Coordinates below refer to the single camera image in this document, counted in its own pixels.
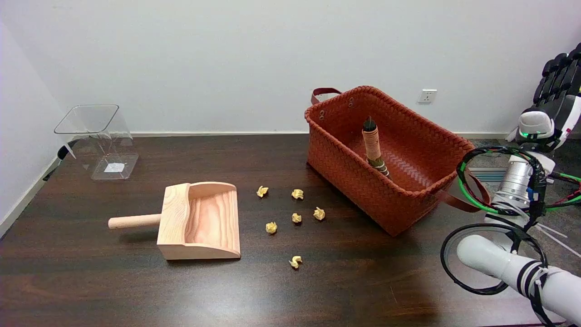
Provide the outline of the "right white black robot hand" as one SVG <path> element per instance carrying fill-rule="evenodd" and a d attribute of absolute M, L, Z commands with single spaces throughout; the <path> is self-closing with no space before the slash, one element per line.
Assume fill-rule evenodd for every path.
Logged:
<path fill-rule="evenodd" d="M 532 105 L 520 114 L 506 141 L 540 153 L 563 145 L 580 118 L 580 47 L 545 63 Z"/>

